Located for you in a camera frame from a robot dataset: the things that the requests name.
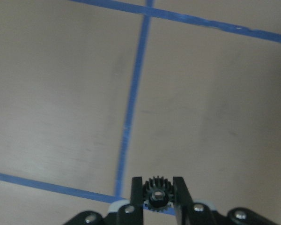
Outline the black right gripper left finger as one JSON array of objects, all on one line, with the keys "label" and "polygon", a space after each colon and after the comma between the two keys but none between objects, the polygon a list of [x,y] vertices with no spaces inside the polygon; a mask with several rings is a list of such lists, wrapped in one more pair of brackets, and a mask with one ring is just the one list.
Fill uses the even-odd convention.
[{"label": "black right gripper left finger", "polygon": [[143,189],[142,177],[133,177],[129,203],[121,206],[117,212],[118,225],[143,225]]}]

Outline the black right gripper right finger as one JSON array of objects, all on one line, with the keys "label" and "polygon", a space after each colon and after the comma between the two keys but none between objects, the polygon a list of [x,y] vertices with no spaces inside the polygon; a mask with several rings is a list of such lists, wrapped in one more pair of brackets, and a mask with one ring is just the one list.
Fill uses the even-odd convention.
[{"label": "black right gripper right finger", "polygon": [[179,225],[212,225],[213,216],[204,203],[194,202],[182,177],[173,177],[174,211]]}]

